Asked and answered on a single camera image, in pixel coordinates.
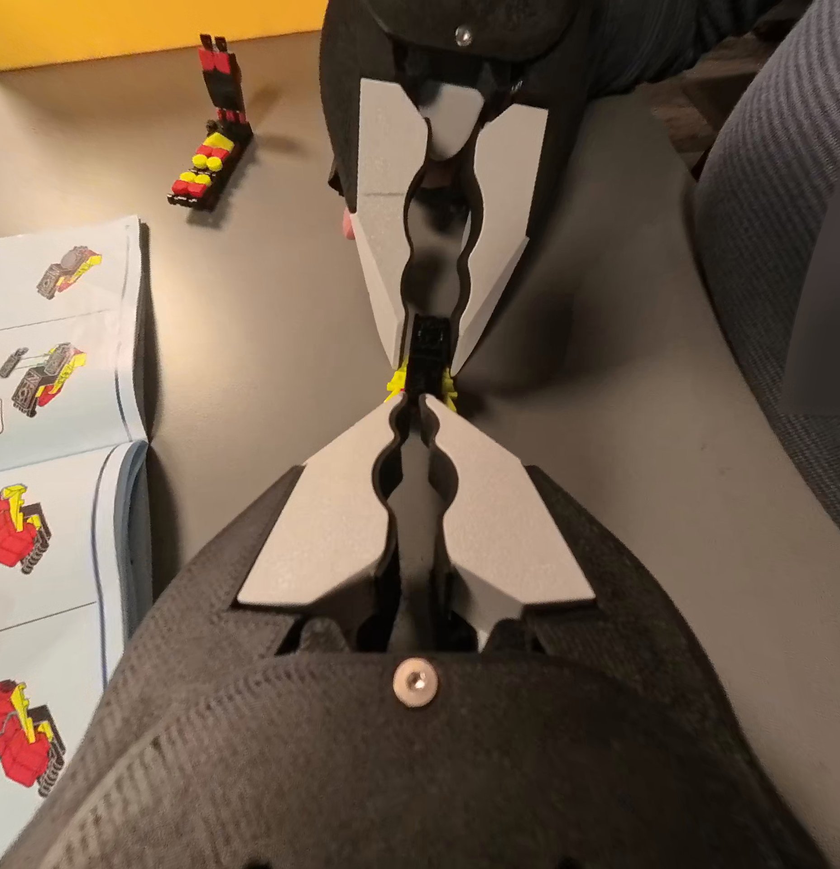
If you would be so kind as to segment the red yellow lego model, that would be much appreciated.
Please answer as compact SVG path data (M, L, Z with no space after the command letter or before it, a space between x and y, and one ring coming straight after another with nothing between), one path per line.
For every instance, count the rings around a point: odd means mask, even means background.
M408 353L387 384L386 401L407 394L411 400L430 395L456 411L456 386L450 372L450 321L447 318L414 316Z

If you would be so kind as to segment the open instruction booklet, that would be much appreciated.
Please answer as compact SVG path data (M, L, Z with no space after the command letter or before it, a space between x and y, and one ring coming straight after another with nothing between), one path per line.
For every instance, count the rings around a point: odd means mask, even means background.
M52 792L151 603L143 223L0 238L0 799Z

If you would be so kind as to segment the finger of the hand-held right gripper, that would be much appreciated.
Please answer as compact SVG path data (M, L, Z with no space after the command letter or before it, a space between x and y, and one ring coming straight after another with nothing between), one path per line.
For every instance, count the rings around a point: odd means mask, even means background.
M403 362L407 213L427 159L428 124L400 84L360 81L355 243L374 323L392 368Z
M469 231L459 259L465 296L452 375L475 351L528 244L547 115L544 108L513 103L475 138L468 173Z

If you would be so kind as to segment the person's right forearm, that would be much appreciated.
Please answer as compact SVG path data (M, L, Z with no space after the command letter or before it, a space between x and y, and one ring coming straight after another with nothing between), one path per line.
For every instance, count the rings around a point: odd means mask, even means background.
M589 101L630 93L693 68L751 31L777 1L598 1L588 35Z

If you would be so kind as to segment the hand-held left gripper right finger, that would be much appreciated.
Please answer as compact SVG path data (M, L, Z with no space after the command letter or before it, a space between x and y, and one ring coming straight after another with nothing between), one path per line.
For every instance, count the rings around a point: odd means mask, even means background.
M420 399L429 480L445 507L439 553L449 605L475 631L595 592L523 462L432 396Z

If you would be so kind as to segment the yellow plastic bin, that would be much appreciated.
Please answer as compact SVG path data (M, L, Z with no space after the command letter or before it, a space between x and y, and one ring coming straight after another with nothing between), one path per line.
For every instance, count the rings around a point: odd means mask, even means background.
M0 1L0 71L322 26L326 1Z

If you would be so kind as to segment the long black red lego tail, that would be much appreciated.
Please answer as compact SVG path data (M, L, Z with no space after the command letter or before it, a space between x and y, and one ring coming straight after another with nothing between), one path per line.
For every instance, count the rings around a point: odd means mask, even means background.
M189 167L173 182L171 205L213 212L253 140L241 88L241 71L226 38L200 35L198 49L203 80L216 116L206 124L206 136Z

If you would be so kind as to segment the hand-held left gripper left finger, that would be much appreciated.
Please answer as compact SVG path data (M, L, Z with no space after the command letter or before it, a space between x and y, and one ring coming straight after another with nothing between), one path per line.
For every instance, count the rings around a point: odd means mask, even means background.
M302 470L237 595L244 606L375 607L394 551L382 467L397 455L406 397L385 400Z

